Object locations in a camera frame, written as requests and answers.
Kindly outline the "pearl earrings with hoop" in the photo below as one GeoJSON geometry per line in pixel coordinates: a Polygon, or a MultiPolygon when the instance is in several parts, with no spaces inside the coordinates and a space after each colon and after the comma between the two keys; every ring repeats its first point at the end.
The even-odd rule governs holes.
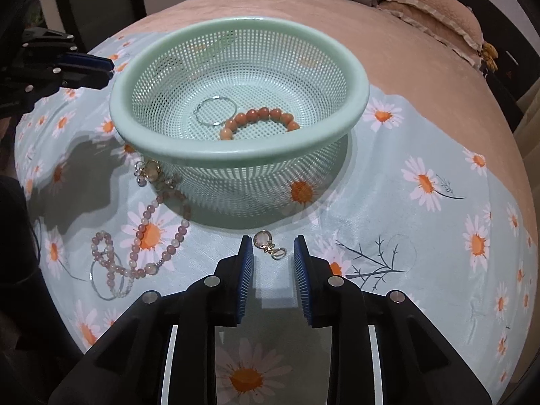
{"type": "Polygon", "coordinates": [[[151,186],[155,190],[171,190],[178,184],[177,178],[167,177],[159,162],[155,160],[137,161],[134,176],[138,187],[151,186]]]}

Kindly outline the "brown plush toy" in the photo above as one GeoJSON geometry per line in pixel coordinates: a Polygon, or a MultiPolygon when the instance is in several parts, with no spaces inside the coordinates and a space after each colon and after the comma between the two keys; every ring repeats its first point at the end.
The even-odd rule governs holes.
{"type": "Polygon", "coordinates": [[[496,72],[498,67],[496,64],[496,59],[498,59],[499,54],[497,50],[488,42],[484,42],[481,48],[481,58],[485,63],[485,66],[488,71],[496,72]]]}

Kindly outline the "mint green plastic basket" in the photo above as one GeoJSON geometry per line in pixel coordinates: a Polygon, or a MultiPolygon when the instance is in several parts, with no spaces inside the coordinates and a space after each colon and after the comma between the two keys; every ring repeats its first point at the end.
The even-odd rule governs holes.
{"type": "Polygon", "coordinates": [[[333,182],[369,94],[364,67],[334,38],[284,19],[220,18],[142,50],[110,111],[193,203],[252,217],[333,182]]]}

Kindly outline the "thin silver bangle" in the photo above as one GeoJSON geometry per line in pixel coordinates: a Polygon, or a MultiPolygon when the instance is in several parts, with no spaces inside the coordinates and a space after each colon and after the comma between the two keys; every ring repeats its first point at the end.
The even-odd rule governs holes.
{"type": "Polygon", "coordinates": [[[114,253],[98,251],[92,258],[89,272],[90,287],[103,302],[120,300],[126,296],[127,277],[121,271],[123,263],[114,253]]]}

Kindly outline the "gold ring charm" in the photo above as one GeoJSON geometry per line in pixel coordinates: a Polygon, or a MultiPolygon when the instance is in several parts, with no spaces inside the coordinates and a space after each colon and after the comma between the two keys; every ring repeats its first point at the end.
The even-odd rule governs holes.
{"type": "Polygon", "coordinates": [[[279,261],[287,256],[287,250],[275,246],[272,233],[266,229],[256,232],[253,236],[253,245],[258,250],[268,254],[273,260],[279,261]]]}

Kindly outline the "upper tan ruffled pillow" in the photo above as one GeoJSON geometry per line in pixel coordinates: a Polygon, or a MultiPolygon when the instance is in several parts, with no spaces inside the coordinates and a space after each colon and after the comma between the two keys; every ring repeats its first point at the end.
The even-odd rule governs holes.
{"type": "Polygon", "coordinates": [[[379,0],[410,5],[436,18],[438,22],[452,29],[476,51],[483,45],[480,22],[473,12],[458,0],[379,0]]]}

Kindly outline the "daisy print light blue cloth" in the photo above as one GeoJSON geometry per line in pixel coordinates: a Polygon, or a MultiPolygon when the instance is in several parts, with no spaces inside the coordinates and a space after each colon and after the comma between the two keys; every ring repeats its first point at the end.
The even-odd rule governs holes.
{"type": "Polygon", "coordinates": [[[537,247],[491,157],[272,18],[109,39],[18,124],[55,404],[495,404],[537,247]]]}

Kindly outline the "tan bedspread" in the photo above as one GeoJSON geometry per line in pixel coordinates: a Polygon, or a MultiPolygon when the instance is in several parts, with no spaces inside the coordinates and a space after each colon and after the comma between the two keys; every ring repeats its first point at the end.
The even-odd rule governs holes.
{"type": "Polygon", "coordinates": [[[187,0],[136,21],[120,36],[169,32],[231,17],[283,18],[346,46],[369,81],[408,99],[425,118],[487,159],[510,191],[522,224],[538,237],[533,193],[513,134],[481,74],[453,51],[398,18],[349,0],[187,0]]]}

